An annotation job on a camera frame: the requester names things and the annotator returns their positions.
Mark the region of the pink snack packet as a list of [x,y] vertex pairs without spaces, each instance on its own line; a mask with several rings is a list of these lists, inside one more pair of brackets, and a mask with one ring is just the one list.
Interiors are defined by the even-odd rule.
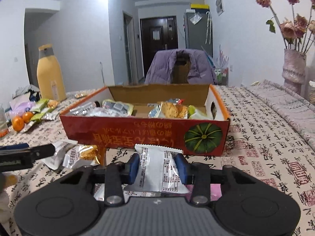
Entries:
[[[187,200],[190,200],[194,185],[187,185],[186,188],[189,190],[189,192],[185,194],[185,198]],[[222,196],[221,185],[210,184],[210,200],[217,201],[221,196]]]

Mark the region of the white snack packet back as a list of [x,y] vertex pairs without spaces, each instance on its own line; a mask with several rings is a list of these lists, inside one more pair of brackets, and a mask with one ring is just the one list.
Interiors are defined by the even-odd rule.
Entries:
[[182,184],[175,163],[175,155],[182,150],[171,147],[136,144],[140,156],[137,176],[125,186],[130,192],[161,192],[184,195],[189,189]]

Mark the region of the green yellow snack packet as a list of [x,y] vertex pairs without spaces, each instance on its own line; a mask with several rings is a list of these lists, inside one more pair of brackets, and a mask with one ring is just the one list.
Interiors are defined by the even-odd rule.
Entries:
[[197,109],[193,105],[188,106],[188,118],[189,119],[198,119],[198,120],[213,120],[213,116],[208,116],[207,114],[203,113],[201,110]]

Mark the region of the large silver yellow snack bag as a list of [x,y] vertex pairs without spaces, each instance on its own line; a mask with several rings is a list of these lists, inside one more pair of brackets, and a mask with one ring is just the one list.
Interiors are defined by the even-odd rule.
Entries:
[[103,100],[102,108],[117,112],[122,116],[131,116],[133,112],[133,105],[121,101],[113,101],[111,99]]

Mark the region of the orange cracker snack packet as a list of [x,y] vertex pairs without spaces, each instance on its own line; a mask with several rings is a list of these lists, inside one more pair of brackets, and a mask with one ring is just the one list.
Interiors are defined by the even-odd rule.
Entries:
[[148,114],[149,118],[187,119],[188,107],[178,103],[163,101]]

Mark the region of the red white noodle packet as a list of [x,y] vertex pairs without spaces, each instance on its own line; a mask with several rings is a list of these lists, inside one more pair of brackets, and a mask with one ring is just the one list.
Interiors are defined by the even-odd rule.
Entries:
[[182,104],[184,102],[184,99],[174,98],[174,99],[169,99],[166,102],[169,102],[172,104]]

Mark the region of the orange mandarin front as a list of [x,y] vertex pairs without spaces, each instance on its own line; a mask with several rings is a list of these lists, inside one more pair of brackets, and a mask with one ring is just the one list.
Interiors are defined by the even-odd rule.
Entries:
[[16,132],[20,132],[25,127],[23,118],[20,116],[15,116],[12,119],[12,127]]

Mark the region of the orange mandarin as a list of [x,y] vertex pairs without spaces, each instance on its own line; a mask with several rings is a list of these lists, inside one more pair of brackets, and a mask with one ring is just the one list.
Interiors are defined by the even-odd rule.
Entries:
[[15,116],[12,119],[12,127],[16,132],[20,132],[25,127],[23,118],[20,116]]
[[31,118],[34,116],[34,114],[31,111],[27,111],[23,113],[22,119],[25,124],[28,124],[31,121]]

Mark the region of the clear drinking glass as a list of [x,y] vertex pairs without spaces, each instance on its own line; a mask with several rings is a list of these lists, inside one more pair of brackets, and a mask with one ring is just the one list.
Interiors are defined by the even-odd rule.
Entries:
[[0,138],[3,138],[5,135],[9,133],[6,115],[3,108],[3,105],[0,105]]

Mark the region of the orange mandarin back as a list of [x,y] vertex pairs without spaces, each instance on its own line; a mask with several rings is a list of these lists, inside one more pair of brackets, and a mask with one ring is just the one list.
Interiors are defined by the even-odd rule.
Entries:
[[27,111],[23,113],[22,119],[25,124],[28,124],[31,121],[31,118],[34,116],[34,114],[31,111]]

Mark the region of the orange cardboard box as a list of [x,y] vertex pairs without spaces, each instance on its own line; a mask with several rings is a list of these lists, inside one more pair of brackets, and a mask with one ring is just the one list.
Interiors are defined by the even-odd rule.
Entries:
[[[205,119],[150,118],[152,105],[180,98],[195,106]],[[111,99],[134,106],[129,117],[88,117],[71,113],[89,102]],[[61,112],[69,139],[107,148],[132,148],[151,144],[181,149],[186,155],[221,156],[230,126],[230,115],[213,85],[136,85],[103,87]]]

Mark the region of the yellow thermos bottle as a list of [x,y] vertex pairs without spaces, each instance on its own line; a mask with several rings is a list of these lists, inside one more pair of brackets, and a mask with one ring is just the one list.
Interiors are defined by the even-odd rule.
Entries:
[[56,101],[66,99],[60,64],[55,57],[52,44],[38,48],[37,81],[42,98]]

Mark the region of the wooden chair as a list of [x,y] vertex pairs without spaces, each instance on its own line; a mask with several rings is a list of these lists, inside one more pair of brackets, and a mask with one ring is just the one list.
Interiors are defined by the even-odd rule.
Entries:
[[189,60],[178,59],[175,62],[172,71],[172,84],[188,84],[188,73],[190,72],[191,63]]

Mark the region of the pink ceramic vase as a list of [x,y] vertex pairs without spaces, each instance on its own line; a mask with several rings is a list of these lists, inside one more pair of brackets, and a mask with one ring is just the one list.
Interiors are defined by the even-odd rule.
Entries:
[[284,50],[283,85],[298,95],[301,94],[302,85],[305,83],[306,62],[307,56],[304,53],[291,49]]

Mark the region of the wall picture frame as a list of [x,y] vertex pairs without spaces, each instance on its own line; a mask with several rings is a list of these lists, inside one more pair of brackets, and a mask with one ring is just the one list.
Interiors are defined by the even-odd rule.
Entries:
[[215,4],[216,4],[217,15],[220,16],[224,12],[223,0],[216,0]]

